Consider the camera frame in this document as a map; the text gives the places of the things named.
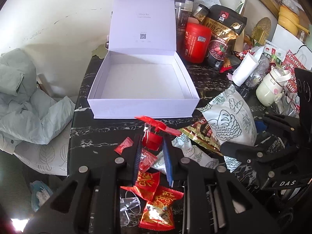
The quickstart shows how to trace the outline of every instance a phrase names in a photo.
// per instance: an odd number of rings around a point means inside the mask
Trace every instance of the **blue plastic bag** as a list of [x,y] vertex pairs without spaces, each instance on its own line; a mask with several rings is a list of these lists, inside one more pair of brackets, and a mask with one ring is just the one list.
[[53,194],[51,189],[42,181],[34,181],[29,184],[32,191],[32,209],[37,212],[42,204]]

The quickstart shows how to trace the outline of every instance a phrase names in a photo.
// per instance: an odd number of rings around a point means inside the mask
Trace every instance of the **table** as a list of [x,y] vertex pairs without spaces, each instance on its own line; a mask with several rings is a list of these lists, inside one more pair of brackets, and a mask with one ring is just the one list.
[[[136,133],[142,133],[144,123],[139,120],[93,119],[93,113],[88,104],[87,97],[102,61],[103,60],[99,59],[97,56],[93,56],[82,81],[71,128],[68,151],[69,175],[76,172],[82,165],[91,168],[102,166],[106,162],[113,161],[117,157],[116,152],[114,152],[114,148],[116,148],[117,145],[127,136],[133,139]],[[225,73],[220,74],[211,67],[189,63],[185,63],[185,66],[201,99],[198,107],[207,105],[215,96],[231,85]],[[258,101],[255,94],[251,94],[245,100],[254,118],[264,115],[267,108]],[[161,121],[173,128],[179,129],[193,124],[200,117],[202,117],[200,111],[195,110],[191,118],[161,119]],[[266,134],[259,135],[256,143],[261,142],[266,137]],[[276,150],[280,147],[279,141],[276,138],[272,137],[270,140],[269,143],[272,144],[271,150]],[[250,192],[255,195],[258,194],[259,190],[255,185],[255,172],[250,166],[241,164],[241,166],[234,171],[234,175]],[[263,196],[256,197],[259,197],[260,201],[267,198]],[[176,229],[172,230],[171,233],[177,233],[182,229],[182,201],[177,201],[174,204],[173,213]],[[122,228],[123,232],[156,233],[155,231],[148,231],[135,227],[140,218],[140,215],[130,214],[130,224]]]

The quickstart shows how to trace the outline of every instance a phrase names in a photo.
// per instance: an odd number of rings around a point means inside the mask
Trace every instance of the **barcode label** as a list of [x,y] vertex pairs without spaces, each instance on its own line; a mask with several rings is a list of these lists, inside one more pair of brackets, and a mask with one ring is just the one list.
[[206,38],[201,37],[201,36],[198,36],[197,41],[200,41],[200,42],[206,42]]

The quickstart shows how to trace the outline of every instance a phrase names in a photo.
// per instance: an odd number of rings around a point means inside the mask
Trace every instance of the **white bag with green drawings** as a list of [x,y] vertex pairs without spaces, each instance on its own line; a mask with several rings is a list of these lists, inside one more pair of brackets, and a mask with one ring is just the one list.
[[[233,85],[198,110],[204,115],[220,144],[229,141],[254,146],[257,131],[252,113]],[[241,164],[229,157],[224,157],[224,160],[231,172]]]

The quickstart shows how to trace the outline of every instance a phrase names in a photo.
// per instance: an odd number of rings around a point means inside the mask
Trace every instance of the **black oatmeal bag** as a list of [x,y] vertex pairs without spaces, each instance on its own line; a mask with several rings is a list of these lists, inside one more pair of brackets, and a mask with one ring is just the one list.
[[235,40],[243,31],[247,18],[230,8],[213,5],[204,25],[211,29],[212,36],[208,46],[206,62],[220,70],[226,53],[230,53]]

